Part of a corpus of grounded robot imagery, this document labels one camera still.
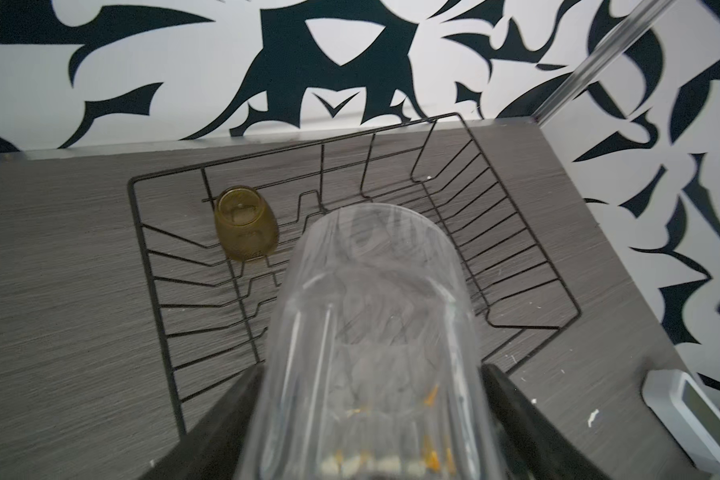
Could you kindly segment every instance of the white digital device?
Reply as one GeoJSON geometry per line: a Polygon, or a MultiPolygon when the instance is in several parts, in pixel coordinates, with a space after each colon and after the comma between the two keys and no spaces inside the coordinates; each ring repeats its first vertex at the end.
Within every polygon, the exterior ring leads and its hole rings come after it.
{"type": "Polygon", "coordinates": [[[643,400],[699,470],[720,475],[720,410],[691,375],[681,370],[648,372],[643,400]]]}

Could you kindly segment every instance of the clear plastic cup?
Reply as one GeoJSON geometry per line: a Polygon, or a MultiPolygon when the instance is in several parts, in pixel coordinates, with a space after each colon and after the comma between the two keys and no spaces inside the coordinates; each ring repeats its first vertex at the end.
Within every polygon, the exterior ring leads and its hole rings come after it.
{"type": "Polygon", "coordinates": [[[299,240],[236,478],[503,478],[448,237],[360,204],[299,240]]]}

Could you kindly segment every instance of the black object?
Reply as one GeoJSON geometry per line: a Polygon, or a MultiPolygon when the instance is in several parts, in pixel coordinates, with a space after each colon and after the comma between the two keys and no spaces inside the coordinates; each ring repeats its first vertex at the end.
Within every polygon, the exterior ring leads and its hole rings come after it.
{"type": "MultiPolygon", "coordinates": [[[[307,226],[310,225],[311,220],[316,220],[318,217],[325,215],[339,206],[374,201],[403,205],[418,211],[420,214],[430,216],[432,221],[443,229],[451,239],[451,242],[456,246],[456,250],[460,256],[467,285],[472,294],[472,308],[475,314],[482,316],[490,326],[502,329],[502,332],[510,332],[506,340],[489,352],[489,354],[482,359],[483,361],[488,360],[491,356],[501,351],[529,330],[550,330],[554,332],[550,336],[539,336],[541,340],[536,341],[536,343],[532,343],[532,339],[522,337],[521,340],[524,339],[524,342],[532,344],[529,346],[528,353],[525,356],[516,355],[513,357],[516,363],[508,367],[509,373],[520,368],[532,355],[544,348],[547,343],[565,330],[573,321],[579,318],[581,314],[576,300],[568,291],[567,285],[563,282],[554,264],[550,262],[547,253],[544,251],[544,248],[539,243],[532,229],[528,226],[528,222],[525,221],[525,218],[504,187],[498,174],[491,167],[485,152],[483,152],[475,137],[472,135],[472,132],[467,127],[467,124],[461,118],[461,115],[456,113],[414,120],[406,124],[374,128],[353,134],[327,138],[325,140],[304,142],[287,147],[244,154],[233,158],[223,158],[186,167],[172,168],[153,174],[144,174],[134,177],[128,182],[128,195],[130,198],[131,212],[134,216],[136,238],[139,242],[141,259],[144,264],[146,283],[149,287],[150,299],[152,301],[152,311],[155,317],[158,339],[160,341],[160,350],[163,355],[163,366],[168,381],[173,414],[176,418],[176,427],[179,430],[180,437],[186,435],[186,424],[182,411],[183,403],[193,400],[235,379],[241,375],[248,366],[264,361],[263,355],[259,351],[262,337],[266,333],[266,327],[262,325],[266,325],[269,322],[269,313],[267,311],[274,305],[277,299],[277,291],[280,286],[278,276],[282,277],[282,274],[286,271],[289,251],[294,247],[307,226]],[[468,139],[461,148],[458,148],[458,145],[451,146],[454,151],[458,149],[457,153],[444,163],[444,166],[434,176],[422,178],[419,173],[419,177],[417,178],[416,167],[422,155],[428,151],[427,146],[433,137],[432,131],[437,125],[437,122],[443,119],[458,120],[463,132],[467,134],[468,139]],[[391,153],[376,153],[376,155],[374,155],[374,142],[377,140],[377,134],[395,130],[404,132],[406,129],[410,129],[411,126],[417,124],[426,127],[427,122],[429,122],[431,126],[429,129],[422,131],[423,142],[420,146],[405,148],[391,153]],[[358,138],[364,138],[368,141],[368,151],[361,157],[363,160],[350,162],[343,160],[343,163],[339,165],[336,165],[333,159],[326,160],[326,146],[331,146],[339,150],[342,148],[340,142],[344,140],[355,141],[354,145],[349,149],[349,155],[347,155],[346,152],[344,153],[344,158],[347,156],[356,158],[356,139],[358,138]],[[474,148],[467,150],[471,144],[474,144],[474,148]],[[149,217],[149,213],[145,213],[144,215],[146,217],[144,217],[143,211],[140,209],[139,199],[136,195],[137,185],[140,191],[144,188],[157,197],[174,195],[177,188],[181,188],[182,191],[192,192],[194,191],[193,188],[196,187],[198,190],[197,196],[195,197],[196,201],[208,203],[208,221],[212,224],[216,196],[225,188],[234,184],[240,184],[240,181],[242,181],[237,177],[229,176],[230,168],[235,167],[241,169],[240,165],[248,165],[245,163],[246,160],[255,160],[256,164],[251,164],[251,166],[260,168],[262,165],[266,165],[266,162],[272,159],[273,156],[274,159],[277,159],[278,154],[289,151],[295,152],[297,150],[301,151],[301,156],[307,156],[305,152],[308,152],[308,154],[314,153],[314,170],[304,169],[304,171],[298,172],[296,175],[290,173],[289,175],[293,176],[283,178],[281,174],[282,169],[278,170],[273,168],[271,177],[275,179],[281,178],[281,180],[269,181],[266,184],[251,185],[252,188],[261,192],[270,199],[270,201],[278,197],[292,196],[290,197],[292,198],[292,203],[297,206],[296,218],[290,220],[282,218],[282,212],[278,212],[276,206],[274,204],[272,205],[275,216],[278,216],[280,221],[278,224],[280,238],[276,252],[270,256],[265,256],[263,259],[249,260],[242,263],[230,261],[225,258],[221,246],[218,243],[204,244],[201,241],[179,235],[175,230],[171,231],[175,224],[154,224],[150,221],[151,217],[149,217]],[[464,153],[465,151],[477,151],[477,154],[466,154],[464,153]],[[385,159],[396,162],[396,165],[410,162],[411,166],[409,170],[406,168],[404,175],[389,178],[388,180],[384,179],[383,186],[374,187],[372,190],[369,190],[366,185],[366,177],[370,176],[370,178],[372,178],[374,168],[378,165],[376,162],[385,159]],[[479,169],[479,173],[475,173],[474,169],[476,168],[479,169]],[[341,199],[341,202],[339,202],[340,205],[338,205],[336,201],[326,204],[323,195],[324,179],[327,178],[326,181],[330,182],[332,174],[340,170],[342,172],[356,171],[358,176],[358,182],[356,184],[358,187],[354,191],[347,191],[347,197],[341,199]],[[495,181],[487,180],[491,175],[495,177],[495,181]],[[311,185],[312,188],[302,187],[304,184],[311,185]],[[296,196],[294,192],[298,191],[301,191],[301,193],[296,196]],[[484,196],[486,199],[492,199],[489,195],[495,195],[499,200],[492,203],[492,205],[485,210],[470,212],[468,207],[472,205],[472,203],[484,196]],[[310,200],[316,200],[316,206],[308,207],[307,205],[310,200]],[[455,209],[457,206],[460,207],[459,210],[449,214],[448,209],[455,209]],[[502,215],[501,220],[489,220],[491,218],[489,214],[496,213],[498,216],[500,212],[506,213],[502,215]],[[473,240],[478,240],[479,242],[481,235],[487,234],[499,224],[505,221],[516,220],[519,220],[518,229],[511,235],[495,243],[491,242],[477,254],[472,256],[466,256],[464,254],[467,248],[466,245],[470,244],[473,240]],[[470,229],[474,229],[474,231],[479,231],[480,233],[472,236],[470,240],[462,240],[461,243],[454,240],[454,236],[456,236],[456,238],[460,236],[463,237],[464,233],[460,232],[468,226],[470,229]],[[152,241],[150,241],[150,243],[153,244],[153,247],[150,248],[147,245],[146,235],[150,235],[150,238],[158,236],[159,240],[165,240],[163,244],[171,245],[170,248],[172,250],[167,250],[164,246],[154,246],[152,241]],[[208,256],[210,254],[214,255],[214,260],[198,260],[201,255],[208,256]],[[499,279],[488,279],[492,280],[490,282],[486,280],[485,272],[488,272],[496,266],[504,266],[509,270],[509,264],[505,264],[504,262],[515,259],[521,255],[529,255],[532,256],[531,258],[537,257],[538,262],[518,272],[505,274],[499,279]],[[216,283],[204,283],[194,281],[191,278],[180,277],[179,274],[155,274],[153,264],[153,259],[155,258],[161,258],[163,260],[169,259],[171,262],[177,262],[178,266],[192,267],[203,271],[209,271],[209,269],[214,268],[223,269],[226,271],[224,273],[225,279],[216,283]],[[488,289],[491,289],[492,292],[498,290],[498,288],[495,288],[496,285],[506,280],[517,279],[518,275],[534,269],[548,270],[543,272],[543,278],[538,279],[537,282],[530,280],[527,283],[521,283],[520,286],[517,286],[511,293],[507,292],[506,294],[502,294],[500,298],[492,298],[491,301],[488,300],[488,289]],[[556,319],[555,322],[537,325],[519,325],[512,324],[511,322],[508,322],[508,324],[499,324],[489,317],[488,314],[492,306],[514,298],[517,295],[529,293],[553,283],[557,283],[562,287],[561,294],[565,295],[570,301],[570,314],[565,310],[561,310],[560,318],[556,319]],[[158,284],[160,284],[161,289],[170,286],[172,290],[169,293],[164,293],[164,291],[161,290],[161,295],[158,296],[158,284]],[[194,293],[198,290],[209,290],[219,293],[219,296],[231,294],[231,297],[227,297],[228,300],[221,302],[192,303],[179,302],[175,298],[176,295],[182,291],[194,293]],[[203,328],[189,328],[182,324],[182,330],[176,330],[175,327],[173,327],[172,330],[166,328],[164,316],[173,314],[166,314],[167,311],[196,312],[197,318],[203,318],[206,312],[214,309],[224,309],[224,312],[230,312],[229,316],[225,317],[228,318],[228,320],[225,320],[225,325],[208,326],[205,324],[203,328]],[[189,359],[187,359],[188,355],[184,355],[183,358],[178,358],[178,356],[174,358],[172,356],[170,342],[174,341],[174,339],[181,337],[186,340],[187,337],[193,337],[202,339],[203,341],[198,342],[198,345],[204,345],[204,341],[208,339],[208,334],[238,336],[245,340],[233,342],[232,345],[225,346],[226,348],[219,349],[219,347],[217,347],[216,350],[205,351],[199,355],[195,354],[189,359]],[[250,358],[244,356],[248,354],[246,350],[250,351],[250,358]],[[191,386],[184,386],[183,384],[177,385],[180,383],[176,380],[177,373],[181,375],[186,371],[185,369],[202,368],[202,365],[208,365],[203,364],[203,362],[218,362],[221,355],[232,354],[232,352],[235,354],[241,352],[240,358],[246,360],[247,364],[246,362],[239,362],[239,364],[242,363],[245,367],[237,371],[228,372],[219,379],[209,380],[201,386],[198,386],[197,382],[191,386]]],[[[465,233],[471,234],[471,230],[466,230],[465,233]]],[[[478,242],[470,244],[468,248],[471,248],[473,251],[476,250],[474,247],[478,242]]]]}
{"type": "MultiPolygon", "coordinates": [[[[520,476],[527,469],[537,480],[608,480],[528,402],[496,365],[483,365],[480,373],[493,417],[508,438],[508,442],[502,442],[508,460],[508,478],[531,478],[520,476]]],[[[142,480],[231,478],[263,375],[263,366],[250,367],[142,480]]]]}

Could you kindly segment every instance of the gray wooden table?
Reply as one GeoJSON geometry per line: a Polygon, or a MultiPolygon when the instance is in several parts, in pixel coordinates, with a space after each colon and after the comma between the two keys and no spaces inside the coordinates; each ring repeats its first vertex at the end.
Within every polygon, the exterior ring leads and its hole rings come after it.
{"type": "MultiPolygon", "coordinates": [[[[640,398],[684,366],[539,129],[474,133],[583,311],[518,388],[613,478],[706,478],[640,398]]],[[[0,161],[0,478],[134,478],[173,445],[126,181],[260,149],[0,161]]]]}

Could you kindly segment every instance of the metal wire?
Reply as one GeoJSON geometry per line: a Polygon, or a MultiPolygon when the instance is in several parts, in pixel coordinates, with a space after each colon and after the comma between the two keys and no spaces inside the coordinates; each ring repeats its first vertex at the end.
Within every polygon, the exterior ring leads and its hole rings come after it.
{"type": "MultiPolygon", "coordinates": [[[[575,321],[580,316],[580,308],[576,303],[576,300],[568,290],[566,283],[563,282],[559,272],[557,271],[557,268],[550,261],[547,253],[544,251],[544,248],[539,243],[538,238],[536,237],[532,229],[529,227],[523,214],[518,209],[518,206],[514,202],[511,195],[509,195],[509,192],[505,188],[504,183],[501,181],[501,178],[499,178],[495,170],[491,167],[488,156],[485,154],[485,152],[483,152],[480,144],[477,142],[472,132],[470,131],[464,120],[461,118],[461,115],[456,113],[439,115],[437,117],[425,118],[422,120],[414,120],[406,124],[375,128],[371,130],[357,132],[354,134],[346,134],[334,138],[327,138],[325,140],[317,140],[293,146],[262,151],[259,153],[240,155],[234,158],[224,158],[187,167],[162,170],[152,174],[145,174],[134,177],[128,182],[128,196],[130,198],[131,212],[134,217],[134,225],[136,228],[136,238],[139,244],[141,259],[144,265],[144,273],[146,274],[146,282],[150,293],[150,300],[152,303],[152,311],[154,314],[158,340],[160,341],[160,350],[163,357],[163,366],[166,373],[166,379],[168,381],[168,390],[170,394],[171,404],[173,407],[173,414],[176,418],[176,426],[178,428],[180,436],[184,436],[186,434],[186,424],[183,415],[182,405],[189,400],[197,398],[198,396],[201,396],[202,394],[207,393],[210,390],[213,390],[233,380],[240,373],[242,373],[242,370],[244,370],[244,368],[236,368],[234,372],[221,372],[220,379],[215,379],[215,381],[211,382],[210,384],[204,385],[201,388],[192,391],[192,393],[184,396],[180,395],[179,386],[177,385],[176,381],[176,372],[178,372],[179,370],[183,370],[187,367],[202,364],[203,362],[215,359],[230,352],[241,352],[242,349],[250,349],[250,353],[252,354],[250,364],[260,363],[264,361],[262,354],[259,352],[260,346],[257,345],[257,341],[261,340],[261,338],[265,335],[267,327],[263,327],[260,332],[255,334],[253,331],[254,329],[252,326],[252,322],[256,321],[257,324],[259,324],[259,322],[269,321],[269,318],[259,318],[259,316],[267,315],[267,313],[265,313],[262,308],[270,303],[273,303],[277,298],[277,291],[280,287],[280,280],[278,279],[278,277],[282,278],[282,274],[284,274],[286,270],[286,266],[288,264],[287,257],[290,250],[294,247],[300,235],[306,231],[307,227],[310,225],[311,219],[315,219],[318,216],[323,216],[332,210],[332,208],[326,206],[325,203],[326,200],[324,184],[329,183],[329,180],[326,179],[326,174],[330,174],[332,172],[337,172],[340,170],[348,170],[353,167],[359,167],[360,165],[362,165],[363,168],[362,176],[358,184],[357,193],[352,194],[350,192],[348,196],[340,200],[354,200],[348,204],[384,201],[385,203],[397,203],[399,205],[408,206],[409,208],[414,208],[421,214],[433,214],[434,216],[432,217],[432,220],[435,221],[443,229],[443,231],[451,239],[451,242],[453,242],[453,244],[456,246],[456,250],[460,255],[464,272],[467,277],[466,280],[468,284],[472,284],[474,286],[475,292],[472,295],[472,301],[476,315],[484,316],[485,321],[488,322],[489,325],[497,329],[506,330],[509,333],[508,338],[503,341],[499,346],[495,347],[487,355],[485,355],[483,361],[489,360],[492,356],[495,356],[502,349],[507,348],[513,340],[517,339],[527,330],[553,330],[554,333],[551,336],[545,337],[545,340],[533,344],[530,351],[521,359],[513,358],[514,360],[516,360],[516,362],[510,368],[508,368],[508,371],[511,372],[513,370],[516,370],[517,368],[520,368],[520,366],[524,362],[531,358],[532,355],[544,348],[544,346],[546,346],[549,341],[551,341],[553,338],[556,337],[556,335],[560,334],[563,330],[565,330],[573,321],[575,321]],[[438,172],[434,176],[426,177],[425,180],[417,180],[415,175],[416,170],[417,168],[419,168],[422,160],[422,155],[425,152],[430,142],[430,139],[432,138],[432,132],[437,122],[444,118],[451,120],[460,120],[462,129],[468,134],[468,141],[457,151],[457,153],[452,158],[450,158],[450,160],[445,163],[442,168],[439,168],[438,172]],[[374,145],[377,143],[378,133],[405,128],[413,124],[423,124],[424,122],[429,122],[431,124],[431,127],[427,131],[426,137],[421,146],[417,146],[414,148],[405,148],[391,153],[373,156],[374,145]],[[326,146],[328,144],[365,136],[371,136],[371,139],[368,143],[368,150],[364,160],[353,161],[336,167],[326,167],[326,146]],[[470,154],[466,158],[463,158],[463,153],[470,145],[474,145],[478,153],[470,154]],[[142,213],[139,208],[139,199],[136,195],[135,188],[136,184],[139,182],[147,182],[148,180],[154,180],[156,178],[164,178],[166,176],[183,174],[191,171],[199,171],[200,177],[202,179],[202,184],[199,186],[199,188],[201,188],[202,194],[197,197],[197,200],[210,204],[209,215],[212,215],[215,197],[213,195],[211,182],[209,179],[209,168],[224,164],[232,164],[235,162],[240,162],[241,160],[248,160],[251,158],[263,159],[272,154],[279,154],[282,152],[289,152],[316,146],[320,148],[319,165],[316,171],[305,171],[304,173],[292,176],[290,178],[270,181],[268,183],[255,186],[255,188],[257,188],[258,190],[264,188],[271,189],[281,187],[283,185],[287,185],[291,182],[295,182],[298,180],[307,180],[317,177],[318,184],[316,185],[316,188],[304,190],[296,198],[296,218],[291,221],[283,222],[278,226],[281,232],[281,239],[276,252],[271,256],[256,260],[249,260],[248,262],[244,263],[232,262],[224,257],[224,254],[218,243],[204,244],[203,242],[188,238],[187,236],[165,230],[164,228],[160,228],[153,224],[148,224],[142,220],[142,213]],[[374,162],[380,160],[396,158],[400,155],[410,154],[412,152],[417,152],[417,154],[416,159],[413,162],[410,171],[408,172],[407,178],[391,178],[388,179],[387,183],[383,186],[368,190],[366,183],[368,176],[368,168],[371,164],[374,164],[374,162]],[[479,173],[473,174],[473,177],[470,178],[470,180],[464,186],[460,187],[458,190],[451,194],[451,191],[448,191],[448,188],[451,187],[451,185],[457,179],[463,179],[462,176],[466,174],[465,172],[468,171],[468,168],[476,165],[475,162],[479,161],[478,159],[482,159],[485,167],[480,169],[479,173]],[[445,181],[443,186],[435,187],[436,180],[441,179],[441,177],[445,176],[446,172],[450,171],[451,169],[456,169],[456,171],[452,173],[452,176],[446,179],[447,181],[445,181]],[[484,178],[484,176],[488,172],[491,172],[494,176],[493,180],[486,180],[484,178]],[[479,188],[479,193],[473,195],[472,197],[469,197],[470,194],[468,192],[470,191],[470,187],[473,187],[473,185],[478,186],[478,188],[480,186],[484,186],[484,188],[479,188]],[[470,214],[466,213],[469,211],[469,207],[474,205],[478,200],[480,200],[480,198],[483,198],[484,196],[487,196],[489,194],[495,194],[497,190],[500,190],[498,200],[492,201],[490,203],[490,206],[482,209],[482,211],[478,212],[474,216],[470,216],[470,214]],[[440,200],[439,198],[437,198],[439,194],[447,195],[447,199],[440,200]],[[306,199],[310,197],[313,197],[317,200],[317,206],[313,207],[312,209],[306,206],[306,199]],[[454,213],[446,214],[444,212],[444,209],[452,203],[457,204],[456,206],[460,205],[460,207],[454,213]],[[501,205],[510,207],[512,209],[511,213],[503,216],[500,220],[494,221],[492,224],[486,225],[484,226],[484,228],[482,228],[483,225],[481,225],[480,222],[483,221],[486,218],[487,214],[493,211],[494,208],[501,205]],[[505,236],[498,242],[493,242],[492,244],[486,245],[486,247],[481,248],[478,253],[471,254],[469,257],[465,256],[462,250],[463,248],[469,245],[474,247],[474,242],[477,242],[481,237],[485,238],[486,234],[496,229],[500,225],[505,224],[505,222],[512,221],[512,219],[514,219],[515,217],[517,217],[519,222],[522,223],[522,227],[519,227],[512,234],[505,236]],[[471,236],[468,240],[461,241],[461,243],[457,242],[454,238],[454,235],[461,233],[461,231],[473,225],[481,227],[479,231],[480,233],[471,236]],[[184,250],[190,248],[198,254],[206,252],[206,256],[208,255],[208,252],[213,252],[217,255],[216,258],[218,258],[218,260],[198,260],[198,258],[202,257],[200,256],[197,258],[193,258],[192,255],[188,256],[184,253],[179,254],[176,252],[163,251],[162,249],[149,248],[147,246],[145,238],[146,231],[151,232],[151,234],[164,236],[166,239],[171,239],[172,241],[178,242],[178,244],[183,245],[184,250]],[[517,239],[522,236],[523,233],[528,234],[528,236],[530,237],[531,245],[528,246],[528,239],[524,236],[526,240],[523,240],[522,248],[516,249],[516,251],[513,251],[511,254],[504,254],[502,256],[497,254],[497,252],[500,250],[500,246],[512,245],[512,242],[517,241],[517,239]],[[531,266],[528,266],[527,268],[524,268],[518,272],[514,272],[508,276],[491,282],[479,279],[481,274],[484,274],[485,272],[488,272],[489,270],[499,265],[506,264],[509,260],[512,260],[513,258],[517,258],[523,254],[534,253],[536,251],[540,255],[540,261],[533,262],[533,264],[531,266]],[[486,255],[490,256],[490,264],[486,267],[478,266],[476,259],[483,259],[484,261],[484,256],[486,255]],[[215,282],[201,282],[180,278],[178,276],[156,275],[154,274],[154,257],[170,259],[173,261],[181,262],[183,264],[187,264],[188,266],[200,267],[202,269],[212,269],[213,267],[226,264],[229,275],[227,278],[215,282]],[[285,259],[273,261],[271,257],[285,257],[285,259]],[[253,272],[248,273],[246,272],[246,264],[252,264],[256,268],[252,267],[253,272]],[[496,286],[499,283],[503,283],[507,280],[518,278],[523,274],[535,271],[536,269],[543,268],[545,266],[548,267],[554,278],[546,279],[544,281],[535,283],[532,286],[527,286],[512,293],[505,294],[500,298],[497,298],[496,300],[488,300],[489,288],[496,286]],[[224,300],[222,302],[171,302],[168,300],[164,300],[161,302],[157,292],[158,283],[165,285],[173,285],[175,288],[185,287],[187,289],[202,288],[208,291],[218,290],[221,293],[228,293],[229,295],[227,297],[227,300],[224,300]],[[570,315],[570,318],[564,319],[564,321],[560,322],[558,326],[538,324],[504,325],[496,323],[492,318],[490,318],[489,312],[492,306],[495,306],[500,302],[504,302],[510,298],[514,298],[518,295],[531,292],[552,283],[557,283],[562,287],[565,295],[567,296],[567,299],[570,301],[570,311],[573,312],[570,315]],[[265,291],[265,298],[254,298],[254,295],[252,294],[252,292],[254,291],[254,285],[256,285],[257,288],[265,291]],[[201,309],[205,309],[208,311],[228,311],[230,321],[218,326],[208,326],[204,328],[194,329],[190,328],[178,330],[175,332],[166,331],[166,325],[163,318],[164,312],[187,310],[195,311],[201,309]],[[236,332],[238,331],[238,329],[241,328],[243,329],[241,331],[245,332],[245,340],[241,342],[236,342],[234,345],[230,345],[226,348],[222,348],[220,350],[215,350],[212,352],[197,352],[197,355],[194,356],[192,360],[184,360],[182,362],[176,363],[173,359],[169,343],[170,339],[187,339],[192,338],[193,336],[214,332],[218,332],[219,334],[225,331],[236,332]]],[[[277,195],[276,191],[272,192],[271,190],[268,190],[268,193],[273,197],[277,195]]]]}

